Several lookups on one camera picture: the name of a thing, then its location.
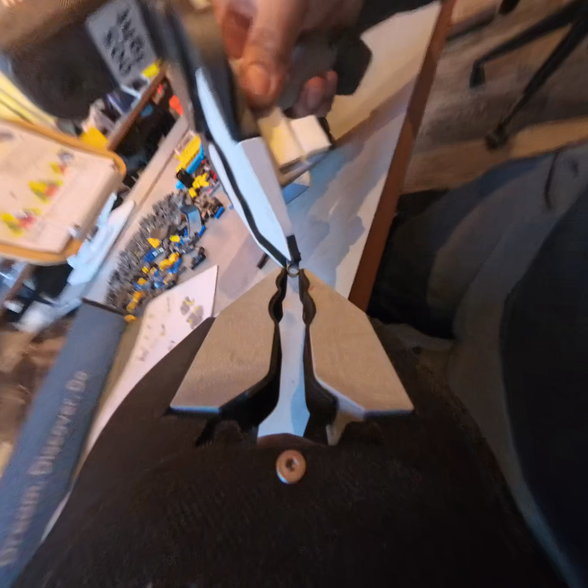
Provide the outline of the open blue cardboard box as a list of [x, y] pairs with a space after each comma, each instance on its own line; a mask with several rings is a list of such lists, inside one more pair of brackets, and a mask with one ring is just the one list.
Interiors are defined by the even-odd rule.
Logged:
[[80, 306], [1, 476], [1, 587], [11, 587], [70, 491], [126, 321]]

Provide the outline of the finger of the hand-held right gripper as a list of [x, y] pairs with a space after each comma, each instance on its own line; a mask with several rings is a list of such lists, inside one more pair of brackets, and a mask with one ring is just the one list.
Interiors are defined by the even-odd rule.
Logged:
[[200, 69], [196, 72], [195, 83], [196, 83], [197, 96], [199, 98], [200, 105], [201, 105], [202, 112], [203, 112], [203, 118], [204, 118], [205, 123], [208, 126], [208, 131], [209, 131], [209, 135], [210, 135], [210, 139], [208, 140], [208, 145], [207, 145], [209, 159], [210, 159], [212, 166], [213, 166], [214, 170], [216, 171], [216, 173], [217, 173], [217, 175], [218, 175], [218, 177], [224, 187], [226, 195], [229, 197], [229, 199], [232, 203], [233, 209], [237, 212], [237, 214], [241, 218], [242, 222], [247, 227], [249, 233], [252, 235], [252, 233], [250, 232], [250, 230], [246, 224], [246, 221], [244, 218], [245, 215], [240, 207], [239, 198], [236, 195], [237, 190], [236, 190], [235, 180], [233, 178], [233, 143], [240, 142], [240, 141], [234, 139], [233, 136], [231, 135], [231, 132], [229, 130], [229, 123], [227, 122], [224, 114], [222, 113], [219, 99], [217, 99], [214, 92], [212, 91], [212, 89], [210, 87], [210, 83], [207, 80], [206, 75], [202, 69]]
[[298, 265], [300, 253], [282, 188], [265, 141], [233, 143], [233, 178], [256, 243], [279, 265]]

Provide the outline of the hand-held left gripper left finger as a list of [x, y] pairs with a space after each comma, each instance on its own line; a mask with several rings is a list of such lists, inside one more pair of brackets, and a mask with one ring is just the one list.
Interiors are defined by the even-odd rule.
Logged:
[[277, 269], [214, 319], [187, 370], [173, 410], [224, 410], [264, 386], [281, 367], [279, 323], [288, 273]]

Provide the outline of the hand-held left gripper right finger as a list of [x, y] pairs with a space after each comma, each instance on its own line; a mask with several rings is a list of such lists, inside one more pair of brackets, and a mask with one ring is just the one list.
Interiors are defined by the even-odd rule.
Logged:
[[352, 423], [405, 417], [414, 405], [367, 315], [309, 270], [300, 270], [306, 406], [328, 445]]

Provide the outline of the person's right hand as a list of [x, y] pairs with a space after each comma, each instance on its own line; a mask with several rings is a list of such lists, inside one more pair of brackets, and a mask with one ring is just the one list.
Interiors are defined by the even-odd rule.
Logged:
[[363, 1], [212, 1], [226, 52], [253, 111], [273, 109], [301, 34], [354, 25]]

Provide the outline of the instruction booklet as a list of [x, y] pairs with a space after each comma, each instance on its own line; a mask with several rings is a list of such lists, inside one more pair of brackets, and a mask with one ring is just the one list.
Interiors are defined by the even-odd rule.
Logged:
[[151, 301], [128, 326], [85, 437], [74, 483], [43, 533], [120, 489], [154, 454], [159, 419], [210, 330], [218, 266]]

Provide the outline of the shelf of coloured storage bins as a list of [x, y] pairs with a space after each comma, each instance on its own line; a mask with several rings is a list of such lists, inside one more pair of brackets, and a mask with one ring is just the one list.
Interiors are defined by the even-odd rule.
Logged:
[[143, 117], [148, 107], [153, 110], [156, 107], [169, 107], [169, 100], [175, 96], [172, 90], [171, 78], [167, 72], [167, 66], [161, 61], [154, 63], [147, 68], [148, 72], [153, 70], [154, 76], [145, 77], [147, 84], [144, 86], [134, 100], [131, 109], [122, 114], [116, 121], [114, 127], [103, 134], [95, 127], [88, 127], [82, 130], [79, 138], [96, 148], [105, 148], [109, 151], [116, 151], [124, 142], [132, 128]]

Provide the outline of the clipboard with instruction sheet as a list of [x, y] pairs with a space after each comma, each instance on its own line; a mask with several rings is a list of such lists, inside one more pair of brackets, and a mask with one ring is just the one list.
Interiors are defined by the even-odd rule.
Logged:
[[1, 258], [50, 266], [76, 254], [126, 175], [114, 152], [1, 120]]

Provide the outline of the pile of loose brick parts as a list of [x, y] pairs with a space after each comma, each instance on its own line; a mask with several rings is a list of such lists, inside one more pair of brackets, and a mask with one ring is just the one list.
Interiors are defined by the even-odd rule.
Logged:
[[217, 196], [220, 181], [201, 138], [187, 131], [175, 150], [174, 189], [139, 221], [109, 278], [106, 303], [134, 322], [146, 305], [174, 288], [190, 263], [207, 224], [226, 207]]

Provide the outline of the white clipboard stand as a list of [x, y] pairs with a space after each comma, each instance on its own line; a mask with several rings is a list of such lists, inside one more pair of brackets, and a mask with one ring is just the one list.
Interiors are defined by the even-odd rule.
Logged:
[[92, 281], [126, 225], [135, 202], [125, 200], [115, 208], [115, 199], [115, 194], [109, 196], [95, 222], [94, 231], [88, 233], [77, 254], [68, 258], [72, 271], [67, 285], [77, 286]]

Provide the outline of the person's blue trouser leg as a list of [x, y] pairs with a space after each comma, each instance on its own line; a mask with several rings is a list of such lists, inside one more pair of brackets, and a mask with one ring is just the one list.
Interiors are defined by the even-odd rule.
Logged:
[[557, 223], [587, 202], [587, 141], [499, 165], [451, 190], [402, 197], [369, 304], [413, 346], [449, 342], [433, 374], [466, 410], [528, 524], [572, 587], [587, 560], [558, 543], [525, 481], [504, 384], [501, 332], [512, 290]]

